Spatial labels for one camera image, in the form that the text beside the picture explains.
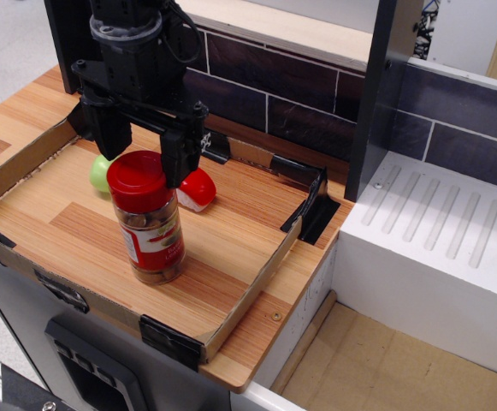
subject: drawer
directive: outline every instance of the drawer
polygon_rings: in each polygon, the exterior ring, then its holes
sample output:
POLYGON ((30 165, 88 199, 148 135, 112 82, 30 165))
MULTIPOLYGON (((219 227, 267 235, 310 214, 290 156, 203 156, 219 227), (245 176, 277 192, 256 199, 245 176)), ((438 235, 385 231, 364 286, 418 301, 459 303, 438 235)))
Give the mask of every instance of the drawer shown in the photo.
POLYGON ((497 372, 337 302, 338 261, 315 277, 254 381, 231 396, 233 411, 497 410, 497 372))

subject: jar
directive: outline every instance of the jar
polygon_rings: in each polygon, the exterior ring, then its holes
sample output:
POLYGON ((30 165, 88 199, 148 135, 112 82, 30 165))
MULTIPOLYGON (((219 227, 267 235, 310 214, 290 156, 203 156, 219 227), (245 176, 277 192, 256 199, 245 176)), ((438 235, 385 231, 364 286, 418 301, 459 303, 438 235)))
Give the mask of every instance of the jar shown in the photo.
POLYGON ((166 186, 158 152, 130 152, 107 173, 109 192, 135 276, 166 283, 180 274, 185 247, 178 200, 166 186))

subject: green ball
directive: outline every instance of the green ball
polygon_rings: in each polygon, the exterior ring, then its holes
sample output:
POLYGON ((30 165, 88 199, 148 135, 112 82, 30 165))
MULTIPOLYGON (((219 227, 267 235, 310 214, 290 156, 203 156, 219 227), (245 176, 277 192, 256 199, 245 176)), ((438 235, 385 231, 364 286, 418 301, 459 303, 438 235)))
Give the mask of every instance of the green ball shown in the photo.
POLYGON ((108 168, 115 160, 109 161, 102 154, 97 156, 92 163, 89 179, 94 188, 102 193, 109 193, 107 179, 108 168))

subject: screw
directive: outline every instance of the screw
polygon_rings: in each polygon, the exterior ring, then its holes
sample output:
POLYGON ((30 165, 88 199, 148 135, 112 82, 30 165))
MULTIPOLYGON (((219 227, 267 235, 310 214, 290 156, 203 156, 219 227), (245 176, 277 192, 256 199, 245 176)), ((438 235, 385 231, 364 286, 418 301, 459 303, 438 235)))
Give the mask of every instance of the screw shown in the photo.
POLYGON ((52 401, 48 401, 43 405, 41 411, 56 411, 56 404, 52 401))

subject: red label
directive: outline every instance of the red label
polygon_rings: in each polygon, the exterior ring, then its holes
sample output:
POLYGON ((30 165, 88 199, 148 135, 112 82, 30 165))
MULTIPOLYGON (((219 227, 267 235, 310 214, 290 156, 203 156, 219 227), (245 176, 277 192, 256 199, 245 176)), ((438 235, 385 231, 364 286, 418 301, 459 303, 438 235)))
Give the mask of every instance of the red label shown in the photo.
POLYGON ((184 243, 178 218, 147 231, 121 228, 130 259, 141 269, 163 271, 179 263, 183 257, 184 243))

